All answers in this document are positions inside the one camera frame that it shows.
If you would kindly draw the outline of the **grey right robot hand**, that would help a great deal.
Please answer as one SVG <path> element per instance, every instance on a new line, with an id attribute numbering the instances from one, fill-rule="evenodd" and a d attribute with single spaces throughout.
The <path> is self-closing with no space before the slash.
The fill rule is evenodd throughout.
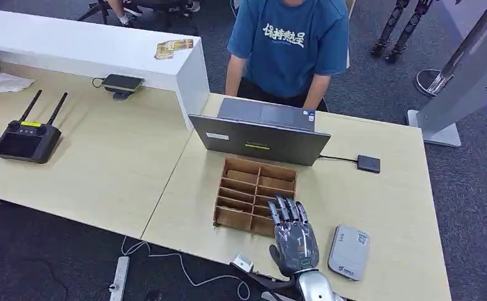
<path id="1" fill-rule="evenodd" d="M 268 201 L 274 222 L 275 245 L 270 255 L 285 277 L 315 270 L 319 263 L 319 248 L 313 227 L 301 202 L 276 196 Z"/>

